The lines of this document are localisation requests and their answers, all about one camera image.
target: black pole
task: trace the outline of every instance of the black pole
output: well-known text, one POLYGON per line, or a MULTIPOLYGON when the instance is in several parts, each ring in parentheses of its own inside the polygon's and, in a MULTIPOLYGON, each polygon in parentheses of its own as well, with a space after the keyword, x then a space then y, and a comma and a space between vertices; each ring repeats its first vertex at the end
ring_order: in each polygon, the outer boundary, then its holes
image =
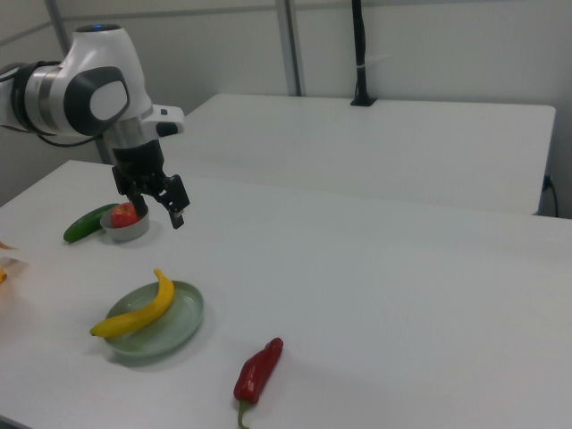
POLYGON ((354 17, 354 40, 356 43, 356 68, 357 86, 356 97, 351 105, 362 105, 369 107, 375 102, 367 94, 366 81, 366 27, 361 15, 361 0, 351 0, 351 11, 354 17))

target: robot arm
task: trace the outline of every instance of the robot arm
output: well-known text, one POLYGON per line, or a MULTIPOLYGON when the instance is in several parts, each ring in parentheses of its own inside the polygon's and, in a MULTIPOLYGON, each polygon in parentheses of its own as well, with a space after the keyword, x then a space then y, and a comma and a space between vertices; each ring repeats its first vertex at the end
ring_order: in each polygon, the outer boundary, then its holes
POLYGON ((189 198, 178 175, 163 172, 158 139, 184 131, 179 107, 153 105, 129 35, 118 25, 81 27, 61 63, 15 64, 0 70, 0 126, 38 135, 95 137, 113 148, 120 194, 139 215, 152 196, 183 224, 189 198))

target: red chili pepper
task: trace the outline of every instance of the red chili pepper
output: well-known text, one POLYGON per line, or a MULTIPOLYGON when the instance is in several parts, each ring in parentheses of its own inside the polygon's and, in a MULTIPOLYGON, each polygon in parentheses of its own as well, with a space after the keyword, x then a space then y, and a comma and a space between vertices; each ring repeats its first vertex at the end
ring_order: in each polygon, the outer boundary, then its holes
POLYGON ((260 393, 278 362, 283 346, 284 342, 280 338, 274 338, 266 344, 263 350, 247 360, 242 367, 239 380, 234 386, 234 398, 240 403, 240 429, 248 429, 242 424, 242 415, 247 409, 258 403, 260 393))

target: chili pepper stem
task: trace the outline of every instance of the chili pepper stem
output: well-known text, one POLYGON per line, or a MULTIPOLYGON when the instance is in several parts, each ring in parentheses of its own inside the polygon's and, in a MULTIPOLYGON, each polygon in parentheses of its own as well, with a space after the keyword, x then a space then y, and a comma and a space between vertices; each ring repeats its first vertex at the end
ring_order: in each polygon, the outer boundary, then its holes
POLYGON ((239 427, 240 429, 249 429, 248 426, 242 424, 242 415, 250 408, 250 402, 247 400, 241 400, 239 402, 239 427))

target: white wall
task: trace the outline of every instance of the white wall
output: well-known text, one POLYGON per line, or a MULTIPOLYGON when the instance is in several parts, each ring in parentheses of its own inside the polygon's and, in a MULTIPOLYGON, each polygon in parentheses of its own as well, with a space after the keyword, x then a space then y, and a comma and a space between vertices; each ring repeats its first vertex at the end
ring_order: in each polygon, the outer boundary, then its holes
POLYGON ((187 114, 218 93, 288 95, 274 0, 60 0, 65 28, 112 22, 138 51, 156 104, 187 114))
MULTIPOLYGON (((349 1, 343 3, 296 1, 301 80, 308 96, 353 97, 353 27, 349 1)), ((368 66, 370 94, 556 107, 549 171, 560 214, 572 217, 572 2, 403 3, 408 4, 364 7, 366 56, 388 55, 368 66)), ((542 206, 551 212, 550 196, 542 206)))
MULTIPOLYGON (((43 0, 0 0, 0 66, 62 59, 49 20, 43 0), (18 37, 30 29, 31 34, 18 37)), ((0 206, 69 159, 100 161, 93 143, 62 149, 50 147, 35 136, 0 128, 0 206)))

